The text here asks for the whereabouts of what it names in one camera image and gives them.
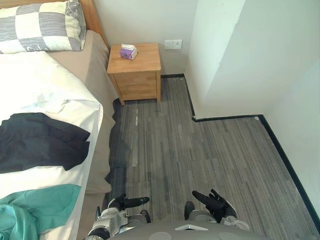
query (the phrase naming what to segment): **drawer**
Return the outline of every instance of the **drawer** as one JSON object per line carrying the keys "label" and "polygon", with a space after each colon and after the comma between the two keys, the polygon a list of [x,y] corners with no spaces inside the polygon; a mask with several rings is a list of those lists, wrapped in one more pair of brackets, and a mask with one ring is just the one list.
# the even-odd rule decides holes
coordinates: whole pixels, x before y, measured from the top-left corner
{"label": "drawer", "polygon": [[156,99],[156,72],[130,72],[115,74],[114,78],[124,100]]}

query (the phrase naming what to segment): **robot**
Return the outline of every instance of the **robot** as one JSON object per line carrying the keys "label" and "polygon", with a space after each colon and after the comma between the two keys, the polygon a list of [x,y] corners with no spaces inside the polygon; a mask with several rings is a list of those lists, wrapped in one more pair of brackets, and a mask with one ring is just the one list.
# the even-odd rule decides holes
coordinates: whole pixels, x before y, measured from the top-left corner
{"label": "robot", "polygon": [[268,240],[249,232],[246,222],[237,218],[233,206],[211,189],[208,196],[197,191],[192,195],[209,211],[196,210],[193,202],[184,207],[184,219],[151,223],[146,210],[129,216],[127,208],[147,203],[149,197],[114,198],[102,213],[97,207],[92,230],[85,240]]}

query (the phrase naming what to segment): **beige bedsheet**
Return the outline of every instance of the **beige bedsheet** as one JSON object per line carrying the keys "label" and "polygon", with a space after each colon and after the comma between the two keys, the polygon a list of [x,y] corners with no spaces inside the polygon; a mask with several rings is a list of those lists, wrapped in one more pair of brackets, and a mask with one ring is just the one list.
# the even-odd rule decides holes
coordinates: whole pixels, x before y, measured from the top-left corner
{"label": "beige bedsheet", "polygon": [[109,136],[114,125],[113,101],[118,95],[106,72],[109,50],[99,34],[88,30],[83,51],[55,51],[49,55],[79,78],[103,106],[103,119],[86,187],[88,194],[110,192],[105,181],[109,167]]}

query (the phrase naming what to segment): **black clothing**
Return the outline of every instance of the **black clothing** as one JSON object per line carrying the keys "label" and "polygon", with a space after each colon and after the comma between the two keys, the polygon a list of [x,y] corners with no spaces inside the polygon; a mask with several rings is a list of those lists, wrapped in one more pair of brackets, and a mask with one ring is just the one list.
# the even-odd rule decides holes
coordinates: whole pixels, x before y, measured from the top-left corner
{"label": "black clothing", "polygon": [[0,174],[36,166],[69,170],[87,157],[90,133],[43,113],[17,113],[0,126]]}

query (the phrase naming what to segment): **purple tissue box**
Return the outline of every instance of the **purple tissue box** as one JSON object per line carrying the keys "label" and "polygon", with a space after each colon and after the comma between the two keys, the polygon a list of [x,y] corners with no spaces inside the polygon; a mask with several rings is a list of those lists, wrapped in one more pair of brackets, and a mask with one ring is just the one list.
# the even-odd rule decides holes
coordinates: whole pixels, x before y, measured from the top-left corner
{"label": "purple tissue box", "polygon": [[123,59],[130,59],[133,60],[137,56],[137,48],[133,50],[121,48],[120,55]]}

